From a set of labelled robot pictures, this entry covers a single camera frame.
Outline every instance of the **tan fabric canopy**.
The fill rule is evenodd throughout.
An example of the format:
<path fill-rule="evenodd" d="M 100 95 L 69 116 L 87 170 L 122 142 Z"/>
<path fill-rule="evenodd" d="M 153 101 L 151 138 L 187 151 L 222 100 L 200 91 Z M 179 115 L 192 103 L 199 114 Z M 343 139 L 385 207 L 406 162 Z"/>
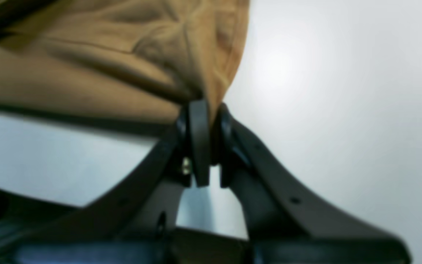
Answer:
<path fill-rule="evenodd" d="M 0 105 L 167 124 L 204 96 L 213 118 L 241 60 L 248 5 L 53 1 L 0 26 Z"/>

